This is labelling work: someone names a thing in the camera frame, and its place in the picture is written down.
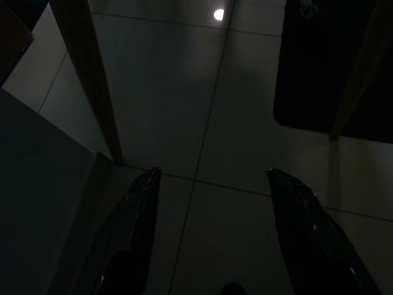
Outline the black floor mat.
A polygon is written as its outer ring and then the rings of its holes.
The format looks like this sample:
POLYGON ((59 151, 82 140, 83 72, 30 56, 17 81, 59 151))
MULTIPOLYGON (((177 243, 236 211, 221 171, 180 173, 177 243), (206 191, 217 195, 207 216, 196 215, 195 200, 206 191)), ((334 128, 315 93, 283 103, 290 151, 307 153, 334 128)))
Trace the black floor mat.
MULTIPOLYGON (((329 133, 376 0, 287 0, 273 117, 329 133)), ((345 136, 393 144, 393 47, 345 136)))

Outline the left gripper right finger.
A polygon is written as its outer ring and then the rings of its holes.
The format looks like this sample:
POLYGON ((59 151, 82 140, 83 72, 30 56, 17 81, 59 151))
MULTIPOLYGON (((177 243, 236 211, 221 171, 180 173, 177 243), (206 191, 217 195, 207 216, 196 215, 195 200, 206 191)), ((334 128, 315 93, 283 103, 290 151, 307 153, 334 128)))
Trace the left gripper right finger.
POLYGON ((342 228, 299 179, 267 173, 281 252, 295 295, 381 295, 342 228))

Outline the wooden table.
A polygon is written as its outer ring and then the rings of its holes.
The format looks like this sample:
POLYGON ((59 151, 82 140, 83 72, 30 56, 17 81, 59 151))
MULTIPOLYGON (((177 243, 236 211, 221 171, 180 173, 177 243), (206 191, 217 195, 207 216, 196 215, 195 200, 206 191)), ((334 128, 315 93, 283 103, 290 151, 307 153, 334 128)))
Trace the wooden table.
MULTIPOLYGON (((103 59, 87 0, 49 0, 70 59, 115 163, 123 163, 103 59)), ((376 0, 330 139, 337 140, 393 45, 393 0, 376 0)))

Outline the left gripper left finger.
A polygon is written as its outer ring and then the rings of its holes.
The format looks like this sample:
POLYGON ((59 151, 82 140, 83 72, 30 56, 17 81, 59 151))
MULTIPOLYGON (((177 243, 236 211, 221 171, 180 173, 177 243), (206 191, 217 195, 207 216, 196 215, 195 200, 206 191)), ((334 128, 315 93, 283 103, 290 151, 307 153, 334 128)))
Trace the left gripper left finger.
POLYGON ((99 295, 142 295, 155 237, 161 170, 139 175, 113 212, 99 295))

